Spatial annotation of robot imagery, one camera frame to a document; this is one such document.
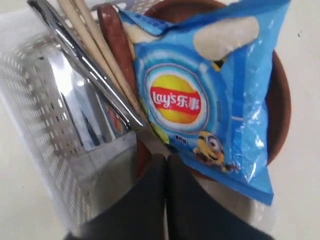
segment white surface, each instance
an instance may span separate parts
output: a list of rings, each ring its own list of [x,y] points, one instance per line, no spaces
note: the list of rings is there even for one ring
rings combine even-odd
[[[0,12],[24,6],[25,0],[0,0]],[[286,70],[292,98],[292,120],[288,139],[269,168],[277,210],[275,226],[269,233],[279,240],[318,239],[318,9],[320,2],[317,0],[293,0],[276,48]],[[17,132],[2,105],[0,115],[0,238],[60,240],[65,229],[55,214],[41,179],[23,150]]]

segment blue chip bag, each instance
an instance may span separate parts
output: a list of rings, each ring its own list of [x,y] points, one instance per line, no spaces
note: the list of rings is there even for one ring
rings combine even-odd
[[[271,205],[266,94],[289,0],[242,0],[173,24],[120,11],[140,102],[185,164]]]

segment plastic packaging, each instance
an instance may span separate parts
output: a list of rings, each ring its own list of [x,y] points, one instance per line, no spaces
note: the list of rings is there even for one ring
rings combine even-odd
[[[173,24],[120,11],[141,104],[184,162],[271,205],[266,94],[289,0],[243,0]]]

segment lay's logo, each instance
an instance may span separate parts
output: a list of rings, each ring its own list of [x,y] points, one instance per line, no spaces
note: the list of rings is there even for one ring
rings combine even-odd
[[[201,97],[190,84],[176,75],[162,75],[150,88],[155,108],[168,121],[191,124],[201,112]]]

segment perforated basket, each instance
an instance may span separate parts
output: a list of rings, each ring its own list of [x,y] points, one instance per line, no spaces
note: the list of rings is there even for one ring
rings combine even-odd
[[[91,7],[103,2],[87,1]],[[142,13],[156,2],[129,0],[116,4]],[[1,98],[63,223],[76,231],[134,184],[130,174],[133,163],[123,161],[134,162],[136,136],[127,133],[88,151],[56,83],[42,72],[49,65],[39,66],[48,54],[60,51],[49,31],[31,9],[0,15],[0,31]],[[110,131],[103,137],[112,140],[115,136]],[[123,176],[121,182],[115,180],[115,172]],[[105,194],[106,188],[113,194]]]

